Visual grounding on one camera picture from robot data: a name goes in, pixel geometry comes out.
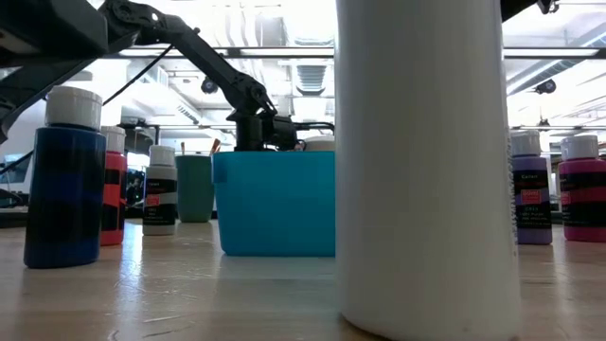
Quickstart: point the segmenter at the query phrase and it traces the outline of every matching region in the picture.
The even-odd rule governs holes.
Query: wooden table
[[[141,236],[94,264],[29,270],[0,230],[1,340],[376,340],[336,309],[333,259],[230,258],[215,224]],[[523,340],[606,339],[606,244],[520,246]]]

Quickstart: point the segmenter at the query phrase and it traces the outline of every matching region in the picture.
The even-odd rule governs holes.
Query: paint bottle
[[[143,235],[165,236],[175,232],[177,169],[174,148],[150,147],[150,166],[145,173]]]
[[[126,133],[124,129],[118,127],[101,127],[101,133],[107,139],[101,246],[117,245],[121,244],[124,238],[127,170],[124,138]]]
[[[537,131],[511,134],[511,167],[519,244],[551,244],[547,160]]]
[[[561,141],[561,219],[568,241],[606,242],[606,161],[597,157],[595,135]]]
[[[30,268],[82,265],[98,258],[105,136],[101,97],[69,86],[48,94],[36,130],[24,262]]]

